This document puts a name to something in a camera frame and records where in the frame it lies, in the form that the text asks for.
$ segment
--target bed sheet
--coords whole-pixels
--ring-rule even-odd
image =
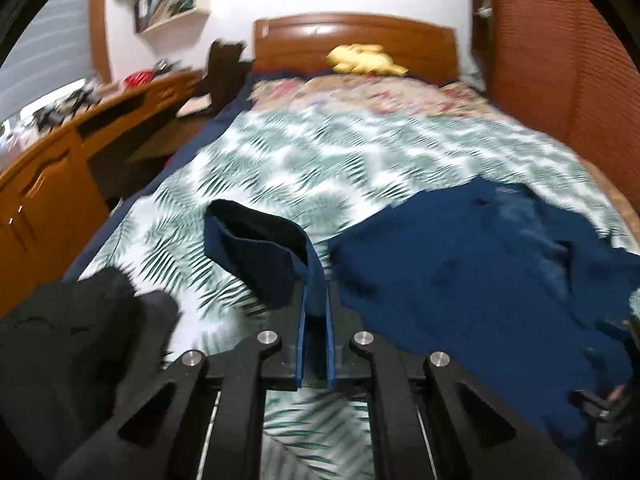
[[[328,238],[418,190],[476,175],[527,184],[584,215],[615,246],[636,248],[577,156],[546,135],[507,121],[309,107],[240,113],[224,136],[136,201],[82,276],[113,265],[139,293],[170,292],[181,318],[168,362],[191,348],[225,351],[263,328],[268,312],[204,256],[203,211],[211,200],[297,222],[329,268]],[[633,308],[638,300],[630,298]],[[366,404],[311,386],[268,393],[261,478],[372,478]]]
[[[321,107],[329,113],[368,110],[375,114],[399,112],[516,122],[460,81],[438,87],[410,77],[333,74],[308,80],[260,81],[254,85],[251,98],[256,111]]]
[[[133,206],[137,199],[153,193],[167,177],[174,174],[175,171],[179,170],[193,159],[199,149],[219,138],[228,129],[228,127],[231,126],[231,123],[240,112],[250,110],[254,106],[254,101],[251,99],[251,93],[255,84],[264,80],[281,80],[283,78],[298,77],[300,77],[299,74],[288,71],[267,74],[249,74],[247,76],[246,83],[238,96],[215,118],[209,121],[197,136],[181,147],[181,149],[172,156],[164,170],[162,170],[161,173],[159,173],[144,189],[127,198],[111,213],[109,219],[92,237],[82,252],[67,269],[63,280],[68,282],[78,279],[102,245],[107,241],[109,236],[117,229],[118,225],[122,222],[122,219],[126,216],[127,212],[131,209],[131,206]]]

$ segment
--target black metal frame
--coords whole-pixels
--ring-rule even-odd
[[[364,330],[330,283],[328,382],[365,394],[378,480],[577,479],[575,465],[444,352],[399,351]],[[62,466],[59,480],[257,480],[267,389],[295,390],[305,345],[303,287],[269,331],[231,351],[185,352]],[[214,424],[207,430],[216,399]]]

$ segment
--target wooden headboard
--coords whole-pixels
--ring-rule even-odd
[[[340,44],[380,44],[394,63],[434,84],[458,78],[456,37],[449,27],[378,14],[319,12],[254,23],[254,70],[312,74],[330,68]]]

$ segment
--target leaf-patterned blanket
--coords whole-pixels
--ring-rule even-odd
[[[601,236],[635,242],[576,155],[518,124],[369,112],[244,112],[151,196],[140,198],[85,270],[114,265],[139,293],[169,291],[182,317],[167,361],[198,348],[225,351],[259,330],[266,313],[244,283],[203,254],[203,211],[215,198],[301,225],[328,266],[325,240],[423,189],[481,175],[529,185],[585,215]],[[270,392],[264,480],[372,478],[364,402],[309,387]]]

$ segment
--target wooden door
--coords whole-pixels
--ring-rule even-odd
[[[8,192],[0,193],[0,317],[39,284],[38,271],[17,227],[17,207]]]
[[[60,136],[25,163],[13,187],[20,209],[15,221],[37,254],[40,279],[58,280],[109,215],[76,134]]]

